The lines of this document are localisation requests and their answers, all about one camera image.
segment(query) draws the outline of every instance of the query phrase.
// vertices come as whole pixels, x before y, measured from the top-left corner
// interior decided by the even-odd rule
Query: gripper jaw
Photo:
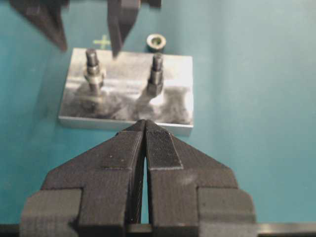
[[[140,223],[145,157],[154,236],[197,237],[218,210],[223,222],[255,222],[251,198],[231,169],[140,120],[50,171],[25,204],[20,235],[125,236],[127,225]]]
[[[69,0],[10,0],[10,4],[61,51],[67,50],[61,10]]]

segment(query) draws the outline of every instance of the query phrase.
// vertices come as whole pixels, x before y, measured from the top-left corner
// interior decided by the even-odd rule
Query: teal table surface
[[[0,2],[0,223],[19,222],[49,170],[115,135],[57,119],[72,49],[100,48],[106,14],[72,1],[62,53]],[[259,222],[316,221],[316,1],[163,0],[141,8],[124,50],[146,51],[152,33],[194,58],[195,127],[180,138],[233,169]]]

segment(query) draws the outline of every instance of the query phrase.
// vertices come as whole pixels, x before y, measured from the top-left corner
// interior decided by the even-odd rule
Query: ring nut
[[[151,52],[163,51],[166,43],[166,38],[160,34],[152,34],[147,37],[147,46]]]
[[[105,75],[103,73],[100,73],[98,75],[91,75],[88,73],[88,71],[84,72],[84,77],[89,84],[102,84],[104,76]]]

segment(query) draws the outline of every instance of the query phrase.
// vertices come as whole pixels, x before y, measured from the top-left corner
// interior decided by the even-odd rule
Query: yellow cross mark
[[[111,45],[111,42],[107,40],[107,36],[103,35],[101,40],[94,40],[94,44],[99,44],[100,49],[106,49],[107,45]]]

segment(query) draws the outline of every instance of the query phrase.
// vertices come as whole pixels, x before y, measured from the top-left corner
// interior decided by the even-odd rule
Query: metal washer
[[[160,34],[151,34],[147,37],[147,46],[152,52],[161,52],[167,44],[167,40]]]

